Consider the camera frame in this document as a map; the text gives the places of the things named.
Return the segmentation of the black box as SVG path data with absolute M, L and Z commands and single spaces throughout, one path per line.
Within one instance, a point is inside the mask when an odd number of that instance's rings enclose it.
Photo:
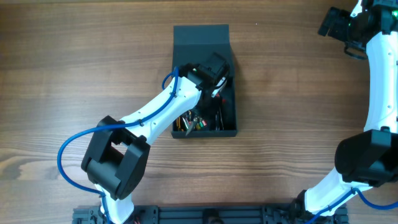
M 182 102 L 172 124 L 173 138 L 215 138 L 237 135 L 235 69 L 227 25 L 176 26 L 174 28 L 174 51 L 172 66 L 178 68 L 176 98 Z M 218 130 L 218 111 L 213 115 L 201 115 L 198 102 L 204 91 L 213 91 L 220 80 L 227 82 L 220 96 L 226 99 L 220 108 L 224 130 Z M 178 131 L 176 119 L 186 111 L 193 110 L 204 118 L 208 126 L 193 130 L 186 136 L 187 129 L 181 119 L 183 131 Z

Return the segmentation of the red handled snips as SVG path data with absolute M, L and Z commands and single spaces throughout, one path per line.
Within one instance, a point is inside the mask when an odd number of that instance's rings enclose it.
M 188 136 L 195 129 L 196 125 L 197 125 L 197 120 L 194 119 L 193 121 L 191 121 L 189 123 L 188 129 L 187 129 L 187 132 L 185 135 Z

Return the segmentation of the silver socket wrench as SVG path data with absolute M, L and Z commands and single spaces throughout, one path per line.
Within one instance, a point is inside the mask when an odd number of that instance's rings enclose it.
M 224 130 L 223 115 L 221 108 L 218 109 L 218 130 Z

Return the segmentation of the orange black pliers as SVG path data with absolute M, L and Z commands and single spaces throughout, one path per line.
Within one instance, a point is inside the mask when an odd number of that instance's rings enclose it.
M 182 125 L 181 125 L 181 117 L 178 117 L 176 119 L 176 127 L 178 129 L 178 131 L 183 131 Z

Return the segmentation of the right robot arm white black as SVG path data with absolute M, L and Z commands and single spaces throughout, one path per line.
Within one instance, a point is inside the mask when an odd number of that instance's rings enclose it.
M 397 0 L 361 0 L 352 11 L 331 7 L 318 34 L 344 43 L 345 54 L 369 62 L 369 108 L 363 132 L 342 140 L 334 168 L 292 202 L 292 222 L 325 223 L 349 199 L 397 182 Z

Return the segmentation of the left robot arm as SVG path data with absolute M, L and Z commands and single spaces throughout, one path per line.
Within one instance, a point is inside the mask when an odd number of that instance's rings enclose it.
M 188 132 L 203 120 L 214 123 L 215 96 L 229 71 L 218 53 L 202 63 L 175 67 L 170 84 L 148 104 L 119 121 L 107 116 L 98 123 L 81 168 L 101 193 L 107 223 L 124 223 L 132 215 L 131 194 L 143 178 L 150 146 L 169 125 L 187 111 Z

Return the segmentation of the clear case of screwdrivers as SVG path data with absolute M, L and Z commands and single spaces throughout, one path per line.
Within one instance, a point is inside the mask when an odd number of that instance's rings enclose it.
M 196 125 L 193 127 L 194 130 L 200 131 L 208 126 L 207 121 L 193 110 L 186 111 L 183 115 L 181 115 L 181 119 L 186 129 L 189 129 L 194 122 L 196 122 Z

